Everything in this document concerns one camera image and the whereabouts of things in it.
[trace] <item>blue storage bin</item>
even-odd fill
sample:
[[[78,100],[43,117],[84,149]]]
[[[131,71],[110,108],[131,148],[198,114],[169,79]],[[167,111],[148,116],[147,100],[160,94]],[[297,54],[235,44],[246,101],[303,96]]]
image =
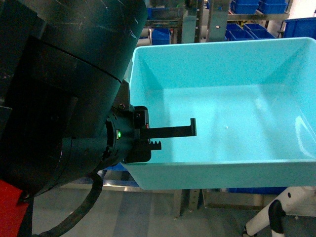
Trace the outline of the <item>blue storage bin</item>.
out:
[[[261,0],[264,3],[267,4],[283,4],[285,3],[285,0]]]
[[[231,11],[236,14],[254,14],[258,4],[239,4],[232,0]]]
[[[242,194],[274,194],[279,195],[286,187],[277,188],[236,188],[228,189],[229,193],[242,193]]]
[[[122,163],[118,163],[115,166],[106,167],[105,170],[127,171],[127,169],[122,165]]]
[[[231,30],[240,30],[240,31],[242,31],[243,29],[242,29],[242,27],[240,26],[240,25],[238,25],[238,24],[227,24],[227,26],[226,26],[226,33],[225,33],[225,37],[226,38],[229,38],[230,37],[230,33],[229,33],[229,31],[231,31]]]
[[[238,24],[227,24],[226,30],[228,30],[228,31],[242,30],[242,27]]]
[[[259,3],[259,0],[235,0],[237,4],[249,4],[256,5]]]
[[[253,31],[253,30],[263,30],[266,31],[267,29],[259,24],[244,24],[243,29],[245,31]]]
[[[124,167],[150,190],[315,186],[315,55],[311,38],[136,48],[131,104],[152,128],[196,118],[197,136]]]
[[[153,45],[170,44],[169,29],[155,29],[152,33]]]
[[[287,3],[267,4],[262,1],[259,2],[259,11],[264,14],[282,14],[287,7]]]
[[[255,38],[255,40],[275,39],[275,37],[271,35],[268,31],[253,30],[249,31],[249,33]]]
[[[229,31],[231,41],[237,40],[254,40],[254,37],[248,31]]]
[[[316,17],[286,20],[284,38],[311,37],[316,39]]]

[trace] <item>metal frame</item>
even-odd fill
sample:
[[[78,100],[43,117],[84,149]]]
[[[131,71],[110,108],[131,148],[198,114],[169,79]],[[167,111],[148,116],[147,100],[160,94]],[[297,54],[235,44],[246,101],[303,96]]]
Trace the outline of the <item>metal frame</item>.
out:
[[[120,191],[120,192],[138,192],[138,193],[155,193],[155,194],[173,194],[173,210],[172,215],[175,218],[180,217],[182,208],[182,190],[144,190],[141,189],[135,181],[123,180],[103,180],[104,191]],[[92,187],[92,181],[88,178],[78,179],[71,183],[61,186],[65,189],[87,189]]]
[[[208,42],[223,41],[228,20],[230,0],[212,0],[207,24]]]
[[[199,43],[201,39],[202,20],[203,20],[204,0],[197,1],[197,19],[194,43]]]
[[[195,211],[198,208],[198,197],[200,189],[191,189],[190,190],[190,199],[189,199],[189,210]]]
[[[242,210],[262,210],[277,195],[243,194],[202,190],[205,208],[233,208]],[[316,198],[309,198],[287,212],[293,216],[316,217]]]

